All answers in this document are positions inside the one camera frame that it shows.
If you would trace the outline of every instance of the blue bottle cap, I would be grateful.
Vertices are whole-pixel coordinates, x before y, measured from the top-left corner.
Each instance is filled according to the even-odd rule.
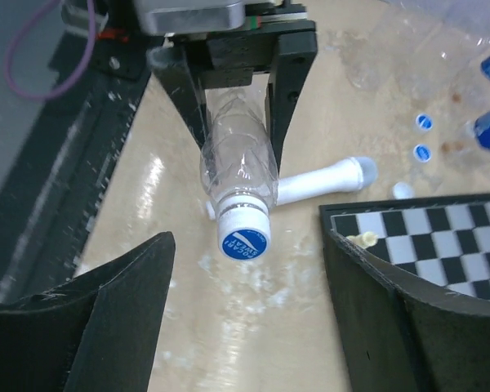
[[[432,159],[432,151],[426,145],[417,145],[414,147],[413,155],[419,163],[427,163]]]
[[[434,127],[434,120],[428,114],[420,114],[416,117],[417,129],[421,132],[428,132]]]
[[[245,200],[255,204],[236,207]],[[238,261],[253,260],[267,252],[271,233],[266,205],[246,195],[236,195],[227,198],[225,202],[235,207],[218,217],[218,242],[221,252]]]

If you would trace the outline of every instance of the small bottle cap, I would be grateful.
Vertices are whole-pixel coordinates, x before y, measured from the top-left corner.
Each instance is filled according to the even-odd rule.
[[[427,163],[432,159],[432,151],[427,145],[417,145],[412,151],[412,156],[419,163]]]
[[[242,197],[236,197],[240,203]],[[233,205],[233,198],[226,204]],[[270,247],[270,219],[266,205],[256,200],[252,204],[230,208],[218,219],[218,243],[221,252],[238,261],[253,260],[263,255]]]
[[[421,113],[416,117],[416,129],[421,133],[427,133],[434,127],[434,120],[428,114]]]
[[[415,196],[413,187],[406,182],[398,182],[392,187],[392,196],[396,200],[403,200],[405,198],[413,198]]]

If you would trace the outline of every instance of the white plastic tube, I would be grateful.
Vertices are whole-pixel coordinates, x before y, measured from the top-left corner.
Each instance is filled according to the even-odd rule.
[[[343,159],[324,169],[281,179],[276,205],[282,206],[335,192],[355,192],[372,184],[377,176],[377,165],[372,159]],[[212,221],[216,219],[210,202],[207,202],[207,214]]]

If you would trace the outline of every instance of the metal bracket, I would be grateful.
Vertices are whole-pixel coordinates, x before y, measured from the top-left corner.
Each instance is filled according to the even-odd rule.
[[[82,38],[87,38],[89,30],[89,13],[87,7],[80,7],[77,0],[64,0],[61,3],[60,15],[65,29]],[[96,10],[96,31],[102,31],[109,20],[108,14],[99,14]]]
[[[298,14],[304,10],[301,5],[287,7],[295,7]],[[148,62],[200,148],[211,129],[205,90],[248,86],[254,74],[270,74],[266,127],[279,169],[294,109],[318,53],[316,24],[289,16],[257,29],[210,33],[203,40],[171,40],[173,47],[150,51]]]
[[[91,67],[117,78],[137,80],[147,70],[145,53],[163,38],[107,27],[96,40]]]

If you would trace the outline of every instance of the white cap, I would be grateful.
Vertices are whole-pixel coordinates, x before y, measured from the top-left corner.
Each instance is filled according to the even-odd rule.
[[[253,196],[227,198],[220,211],[235,204],[218,219],[218,245],[221,253],[239,261],[252,260],[270,247],[270,219],[267,206]]]
[[[413,198],[415,196],[414,189],[406,182],[398,182],[392,187],[392,196],[396,200],[404,198]]]

